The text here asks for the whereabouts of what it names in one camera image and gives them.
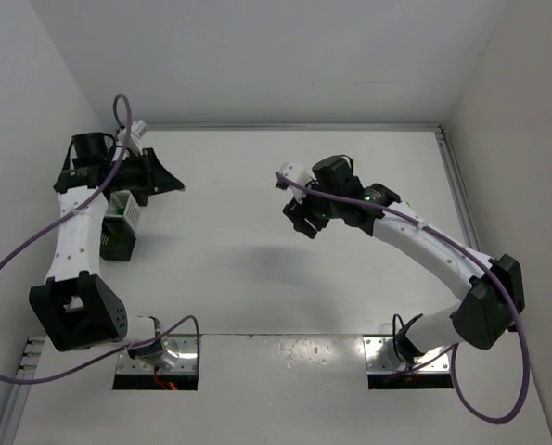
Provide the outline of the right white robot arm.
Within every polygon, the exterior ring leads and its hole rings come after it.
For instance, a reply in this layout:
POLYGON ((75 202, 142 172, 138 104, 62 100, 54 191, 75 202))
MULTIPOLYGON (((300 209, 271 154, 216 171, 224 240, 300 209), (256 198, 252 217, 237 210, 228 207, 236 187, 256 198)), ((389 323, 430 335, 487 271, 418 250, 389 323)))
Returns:
POLYGON ((384 358, 392 369, 411 367, 429 350, 468 343, 488 350, 524 309, 522 272, 505 254, 495 259, 428 225, 398 194, 383 184, 362 185, 353 161, 330 156, 307 171, 287 162, 276 174, 279 189, 291 189, 283 212, 295 231, 315 238, 339 219, 402 251, 438 278, 457 303, 433 314, 418 314, 393 334, 384 358))

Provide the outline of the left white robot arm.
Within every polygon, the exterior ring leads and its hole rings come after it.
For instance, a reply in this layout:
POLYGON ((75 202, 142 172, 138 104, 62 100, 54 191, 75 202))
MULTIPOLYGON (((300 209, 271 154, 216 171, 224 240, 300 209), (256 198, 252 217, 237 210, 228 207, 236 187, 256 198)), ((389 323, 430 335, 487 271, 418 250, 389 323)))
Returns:
POLYGON ((62 223, 52 264, 29 302, 59 351, 126 344, 133 357, 161 353, 143 341, 160 333, 151 316, 130 314, 105 283, 101 261, 129 261, 142 209, 150 197, 184 190, 184 184, 142 144, 146 125, 137 121, 117 135, 94 132, 72 137, 54 184, 62 223))

